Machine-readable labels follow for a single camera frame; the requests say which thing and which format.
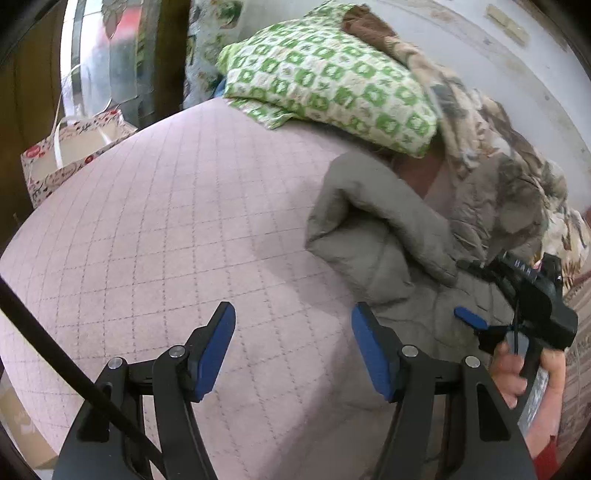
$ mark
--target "black tool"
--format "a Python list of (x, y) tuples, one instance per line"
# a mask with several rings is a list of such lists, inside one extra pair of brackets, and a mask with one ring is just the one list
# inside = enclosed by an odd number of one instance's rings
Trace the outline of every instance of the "black tool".
[[(217, 480), (191, 407), (216, 381), (236, 325), (223, 301), (206, 326), (157, 359), (128, 365), (112, 358), (93, 382), (85, 376), (0, 277), (0, 310), (84, 399), (61, 449), (54, 480), (152, 478)], [(146, 437), (142, 397), (154, 396), (162, 452)]]
[[(537, 271), (512, 253), (501, 252), (488, 265), (460, 260), (457, 266), (471, 275), (495, 283), (515, 312), (511, 326), (491, 326), (475, 333), (480, 349), (492, 355), (496, 345), (511, 331), (514, 353), (525, 357), (520, 374), (528, 381), (527, 389), (512, 411), (519, 419), (535, 386), (542, 349), (565, 350), (577, 335), (577, 314), (563, 302), (561, 260), (544, 254)], [(526, 352), (517, 348), (519, 333), (529, 339)]]
[(352, 326), (375, 389), (398, 402), (372, 480), (421, 478), (435, 395), (447, 396), (437, 479), (536, 479), (525, 440), (480, 360), (430, 358), (381, 326), (366, 303), (353, 311)]

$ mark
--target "pink mattress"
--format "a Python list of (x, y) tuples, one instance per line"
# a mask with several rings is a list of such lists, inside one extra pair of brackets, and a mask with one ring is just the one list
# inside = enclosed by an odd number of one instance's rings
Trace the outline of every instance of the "pink mattress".
[[(303, 248), (329, 163), (358, 148), (314, 124), (269, 131), (212, 100), (67, 181), (22, 226), (0, 273), (93, 380), (114, 356), (142, 361), (184, 343), (231, 301), (228, 355), (194, 406), (220, 480), (358, 479), (392, 406), (352, 339), (351, 295)], [(1, 313), (0, 355), (59, 451), (82, 399)]]

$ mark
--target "human hand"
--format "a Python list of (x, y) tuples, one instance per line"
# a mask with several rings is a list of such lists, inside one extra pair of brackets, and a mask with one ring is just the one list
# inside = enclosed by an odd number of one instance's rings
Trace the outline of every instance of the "human hand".
[[(523, 363), (519, 355), (509, 353), (509, 345), (506, 342), (497, 345), (489, 372), (509, 408), (515, 408), (517, 397), (522, 395), (527, 387), (527, 380), (519, 376)], [(544, 450), (551, 437), (558, 435), (566, 378), (564, 352), (544, 349), (540, 363), (548, 371), (549, 378), (544, 398), (525, 436), (525, 443), (532, 458), (536, 458)]]

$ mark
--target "pillow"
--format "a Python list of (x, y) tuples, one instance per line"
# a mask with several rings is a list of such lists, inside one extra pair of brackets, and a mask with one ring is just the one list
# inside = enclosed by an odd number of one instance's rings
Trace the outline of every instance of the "pillow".
[(422, 157), (436, 114), (408, 69), (341, 31), (351, 6), (329, 1), (224, 48), (224, 97), (268, 128), (311, 119)]

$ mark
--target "floral blanket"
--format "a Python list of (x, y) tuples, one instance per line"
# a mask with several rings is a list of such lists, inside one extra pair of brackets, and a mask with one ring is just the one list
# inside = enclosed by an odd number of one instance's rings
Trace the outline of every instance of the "floral blanket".
[[(568, 291), (585, 263), (591, 234), (580, 213), (568, 206), (566, 179), (560, 168), (513, 129), (500, 103), (479, 90), (469, 90), (454, 71), (435, 64), (420, 48), (400, 39), (368, 6), (351, 8), (341, 28), (398, 60), (422, 85), (439, 115), (438, 127), (456, 184), (499, 154), (509, 157), (515, 168), (525, 172), (543, 198), (543, 225), (536, 228), (532, 223), (534, 230), (542, 233), (540, 245), (529, 260), (535, 263), (545, 252), (559, 256)], [(533, 218), (535, 212), (528, 205), (515, 204), (507, 214)], [(512, 220), (498, 218), (498, 222), (507, 225)], [(531, 237), (532, 232), (523, 234)]]

